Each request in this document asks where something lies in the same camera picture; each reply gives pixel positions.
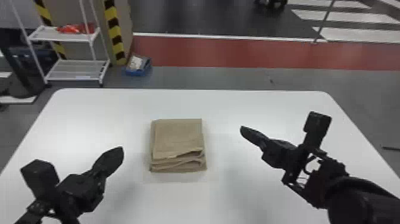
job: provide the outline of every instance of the black equipment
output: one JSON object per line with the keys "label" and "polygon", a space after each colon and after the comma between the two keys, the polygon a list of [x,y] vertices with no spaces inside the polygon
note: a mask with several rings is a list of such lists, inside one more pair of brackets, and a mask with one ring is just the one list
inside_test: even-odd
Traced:
{"label": "black equipment", "polygon": [[80,175],[68,175],[59,183],[51,163],[33,160],[21,169],[35,201],[16,224],[40,224],[44,216],[62,224],[79,224],[78,217],[92,212],[103,199],[105,180],[121,166],[122,147],[103,153],[92,168]]}
{"label": "black equipment", "polygon": [[288,0],[254,0],[254,4],[265,5],[268,9],[274,9],[277,6],[277,9],[283,10],[287,3]]}
{"label": "black equipment", "polygon": [[[371,181],[350,177],[345,165],[320,149],[331,117],[310,112],[298,147],[290,142],[270,139],[257,130],[242,126],[244,138],[260,147],[262,160],[273,168],[285,170],[282,183],[313,207],[327,209],[332,224],[400,223],[400,199]],[[309,172],[306,166],[317,159],[320,167]],[[306,183],[298,182],[301,172]]]}

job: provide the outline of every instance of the white shelf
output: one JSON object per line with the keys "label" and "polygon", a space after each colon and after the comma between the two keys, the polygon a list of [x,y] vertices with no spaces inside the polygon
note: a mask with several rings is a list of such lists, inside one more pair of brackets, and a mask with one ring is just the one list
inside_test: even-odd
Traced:
{"label": "white shelf", "polygon": [[110,64],[106,61],[58,60],[46,75],[46,80],[99,80],[100,84]]}
{"label": "white shelf", "polygon": [[39,26],[28,39],[31,41],[60,41],[60,42],[93,42],[100,32],[100,28],[96,28],[92,34],[72,34],[60,33],[55,26]]}

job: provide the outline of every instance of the hazard stripe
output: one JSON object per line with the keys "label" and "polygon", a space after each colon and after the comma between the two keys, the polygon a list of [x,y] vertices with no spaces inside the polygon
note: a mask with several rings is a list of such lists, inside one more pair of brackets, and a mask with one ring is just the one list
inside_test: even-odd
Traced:
{"label": "hazard stripe", "polygon": [[116,64],[126,64],[121,27],[120,23],[118,22],[118,14],[114,0],[104,1],[104,16],[108,25],[108,36],[110,37],[110,41],[112,43],[112,53],[117,61]]}
{"label": "hazard stripe", "polygon": [[[33,1],[35,2],[36,10],[40,15],[40,18],[42,19],[43,24],[46,26],[53,26],[52,21],[51,21],[51,15],[49,13],[49,10],[47,10],[45,4],[43,3],[43,0],[33,0]],[[65,49],[61,45],[60,42],[53,41],[53,47],[54,47],[54,50],[60,56],[60,58],[67,59],[67,57],[65,56]]]}

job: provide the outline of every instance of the beige towel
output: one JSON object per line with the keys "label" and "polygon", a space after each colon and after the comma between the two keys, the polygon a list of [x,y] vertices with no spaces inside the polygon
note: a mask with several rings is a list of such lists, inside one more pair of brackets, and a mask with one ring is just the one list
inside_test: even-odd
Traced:
{"label": "beige towel", "polygon": [[207,168],[201,119],[153,122],[152,172],[195,172]]}

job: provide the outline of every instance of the concrete floor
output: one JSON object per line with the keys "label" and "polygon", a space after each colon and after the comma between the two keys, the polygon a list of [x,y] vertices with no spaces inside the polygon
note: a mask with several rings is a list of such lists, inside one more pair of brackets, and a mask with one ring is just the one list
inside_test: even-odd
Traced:
{"label": "concrete floor", "polygon": [[[383,145],[400,147],[398,71],[154,67],[147,77],[123,76],[120,71],[119,67],[109,70],[105,78],[105,88],[327,92],[400,176],[400,151],[381,149]],[[53,87],[46,89],[34,104],[11,105],[7,111],[0,113],[1,170],[51,95],[60,88],[76,86],[97,87],[94,83],[55,83]]]}

